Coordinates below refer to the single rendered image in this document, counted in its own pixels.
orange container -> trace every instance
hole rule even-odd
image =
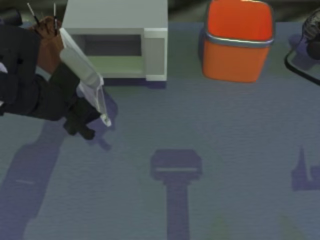
[[[203,74],[210,79],[255,82],[274,41],[272,8],[259,1],[213,0],[207,9]]]

gray box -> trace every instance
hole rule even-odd
[[[104,78],[167,80],[167,0],[69,0],[62,28]]]

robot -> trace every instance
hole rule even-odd
[[[72,136],[79,133],[92,140],[95,131],[87,124],[100,118],[102,111],[77,94],[81,82],[73,63],[63,59],[47,81],[36,74],[40,37],[14,25],[0,25],[0,116],[21,115],[48,121],[66,119],[63,127]],[[70,50],[62,55],[72,56]]]

dark background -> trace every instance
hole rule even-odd
[[[61,20],[67,0],[0,0],[1,8],[16,7],[22,12],[24,20],[32,20],[27,2],[39,16],[52,15],[53,4],[57,4],[57,14]],[[176,22],[201,22],[208,0],[168,0],[169,20]],[[301,22],[316,8],[319,0],[265,0],[275,12],[277,22]]]

open white folder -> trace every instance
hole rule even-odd
[[[83,92],[87,101],[101,113],[102,122],[110,127],[112,123],[108,117],[105,103],[103,77],[95,70],[65,29],[60,29],[60,35],[64,45],[64,49],[60,53],[61,61],[80,78],[79,89]]]

